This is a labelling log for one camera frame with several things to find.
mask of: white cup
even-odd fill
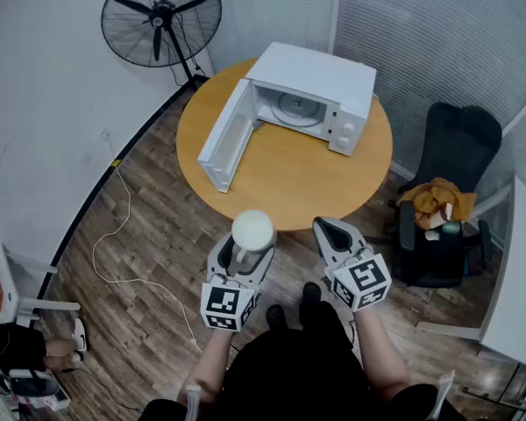
[[[271,218],[263,210],[246,210],[231,225],[231,236],[240,250],[236,261],[241,263],[248,253],[261,253],[277,239]]]

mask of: black office chair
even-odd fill
[[[457,108],[434,103],[427,116],[421,164],[414,179],[399,188],[413,189],[436,177],[453,182],[461,192],[474,192],[481,176],[501,146],[499,122],[477,106]],[[479,233],[464,238],[460,224],[457,234],[435,229],[439,240],[428,241],[415,224],[413,202],[405,201],[395,211],[394,277],[418,287],[449,288],[459,285],[464,275],[487,269],[491,261],[491,235],[487,223]],[[477,254],[473,269],[467,258]]]

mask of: table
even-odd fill
[[[501,270],[481,328],[420,322],[417,329],[465,339],[526,365],[526,186],[515,177]]]
[[[39,315],[33,309],[79,310],[80,304],[37,299],[43,277],[56,274],[56,267],[12,253],[0,244],[0,282],[4,301],[0,311],[0,324],[17,321],[28,326]]]
[[[263,123],[251,136],[228,193],[214,188],[197,157],[254,62],[240,62],[208,80],[181,115],[177,157],[191,188],[228,218],[260,209],[278,231],[307,229],[316,216],[342,218],[357,210],[382,184],[392,159],[392,132],[377,98],[351,157],[330,151],[323,140]]]

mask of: microwave knob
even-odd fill
[[[349,138],[347,137],[340,137],[337,141],[338,145],[347,148],[349,146]]]
[[[341,128],[341,132],[344,136],[351,137],[354,133],[354,126],[350,123],[345,123],[343,128]]]

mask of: white microwave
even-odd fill
[[[368,120],[376,70],[364,64],[274,42],[239,80],[198,160],[227,192],[259,122],[329,142],[350,156]]]

